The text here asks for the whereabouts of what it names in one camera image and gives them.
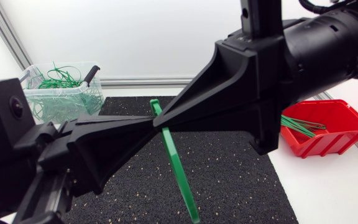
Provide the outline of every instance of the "clear plastic container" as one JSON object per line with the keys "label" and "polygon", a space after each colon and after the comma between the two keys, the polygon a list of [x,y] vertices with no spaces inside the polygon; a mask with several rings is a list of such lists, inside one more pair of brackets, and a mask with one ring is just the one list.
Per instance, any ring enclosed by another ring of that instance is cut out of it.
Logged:
{"label": "clear plastic container", "polygon": [[37,124],[52,121],[55,124],[77,119],[80,114],[98,114],[103,105],[103,95],[98,74],[88,83],[73,88],[41,88],[44,80],[61,79],[55,67],[68,72],[76,81],[83,81],[94,62],[45,63],[31,65],[23,72],[21,85]]}

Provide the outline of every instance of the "red plastic bin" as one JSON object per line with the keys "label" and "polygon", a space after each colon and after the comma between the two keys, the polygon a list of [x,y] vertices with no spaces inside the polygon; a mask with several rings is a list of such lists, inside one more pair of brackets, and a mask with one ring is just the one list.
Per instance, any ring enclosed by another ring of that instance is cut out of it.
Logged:
{"label": "red plastic bin", "polygon": [[325,156],[343,154],[358,141],[358,112],[343,100],[303,101],[287,108],[285,116],[325,124],[309,138],[288,127],[281,127],[281,134],[296,156]]}

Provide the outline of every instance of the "green wires in bin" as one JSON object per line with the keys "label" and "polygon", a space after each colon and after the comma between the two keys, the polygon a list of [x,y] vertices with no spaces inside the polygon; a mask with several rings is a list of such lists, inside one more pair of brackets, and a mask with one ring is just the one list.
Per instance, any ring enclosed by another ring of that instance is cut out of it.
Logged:
{"label": "green wires in bin", "polygon": [[[56,67],[44,75],[38,67],[38,74],[30,78],[25,89],[76,88],[83,83],[81,71],[74,66]],[[70,72],[76,72],[74,78]],[[98,88],[90,85],[78,94],[41,95],[27,98],[33,116],[43,122],[62,123],[77,119],[80,114],[95,114],[103,105],[103,96]]]}
{"label": "green wires in bin", "polygon": [[319,129],[326,129],[326,126],[319,123],[314,123],[310,121],[303,121],[300,119],[290,118],[284,115],[281,115],[281,125],[286,126],[288,128],[291,128],[295,131],[298,131],[299,133],[304,134],[305,136],[308,136],[309,138],[313,138],[316,136],[313,131],[319,130]]}
{"label": "green wires in bin", "polygon": [[[153,114],[155,116],[159,115],[162,112],[160,103],[157,99],[150,100],[150,104],[152,107]],[[165,149],[167,150],[169,161],[173,169],[173,173],[177,178],[181,195],[186,203],[187,210],[189,211],[191,221],[193,223],[199,223],[200,216],[198,215],[196,202],[194,201],[193,194],[191,193],[191,189],[187,181],[185,171],[183,170],[183,167],[181,165],[178,152],[175,148],[175,144],[173,143],[171,132],[168,128],[162,129],[162,137]]]}

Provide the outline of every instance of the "black rubber mat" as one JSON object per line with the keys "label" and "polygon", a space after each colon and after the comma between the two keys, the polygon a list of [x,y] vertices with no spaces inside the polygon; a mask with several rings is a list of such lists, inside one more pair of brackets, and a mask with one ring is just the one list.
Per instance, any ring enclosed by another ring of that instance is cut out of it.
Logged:
{"label": "black rubber mat", "polygon": [[[100,115],[152,115],[156,97],[107,98]],[[172,97],[157,97],[162,107]],[[268,156],[243,132],[173,133],[201,223],[298,223]],[[157,135],[106,184],[75,198],[67,223],[191,223]]]}

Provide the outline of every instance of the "green plastic strip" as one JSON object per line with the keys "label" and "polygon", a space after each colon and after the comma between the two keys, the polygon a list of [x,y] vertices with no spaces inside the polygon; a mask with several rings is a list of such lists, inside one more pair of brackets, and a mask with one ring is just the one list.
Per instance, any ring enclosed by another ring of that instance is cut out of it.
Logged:
{"label": "green plastic strip", "polygon": [[[157,116],[162,112],[158,99],[150,100],[150,105],[152,106],[154,116]],[[193,223],[199,223],[200,216],[198,215],[196,202],[194,201],[190,185],[187,181],[185,171],[181,165],[177,149],[173,143],[172,135],[168,128],[162,129],[162,139],[165,145],[165,149],[167,150],[173,173],[177,178],[181,195],[186,203],[187,210],[189,211],[191,221],[193,221]]]}

